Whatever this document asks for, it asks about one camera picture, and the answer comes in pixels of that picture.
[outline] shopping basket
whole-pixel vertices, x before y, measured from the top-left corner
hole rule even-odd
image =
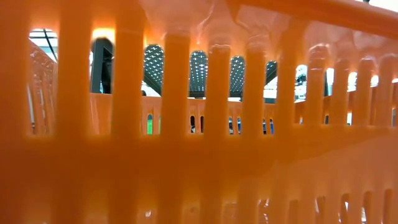
[[[397,21],[348,0],[3,1],[0,223],[398,223]],[[43,27],[59,36],[51,81],[30,76],[27,36]],[[91,33],[103,27],[116,36],[111,96],[89,93]],[[160,102],[140,90],[153,43],[165,51]],[[187,100],[193,50],[208,55],[204,101]],[[242,103],[227,102],[232,55],[246,59]],[[279,64],[274,105],[263,99],[268,60]],[[27,86],[35,116],[46,111],[36,133]],[[149,113],[161,116],[153,135],[142,134]],[[189,133],[190,115],[205,118],[203,134]],[[241,134],[229,135],[229,117]]]

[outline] orange plastic basket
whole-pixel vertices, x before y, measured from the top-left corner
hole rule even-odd
[[[397,22],[348,0],[3,0],[0,223],[398,223]],[[59,65],[27,40],[43,27],[59,36]],[[89,93],[98,28],[115,34],[112,95]],[[153,43],[165,52],[161,98],[140,90]],[[208,54],[206,100],[187,99],[193,50]],[[246,59],[242,103],[227,101],[232,55]],[[279,64],[274,105],[268,60]],[[294,103],[299,64],[307,97]],[[191,115],[203,134],[189,134]],[[229,117],[241,134],[229,135]]]

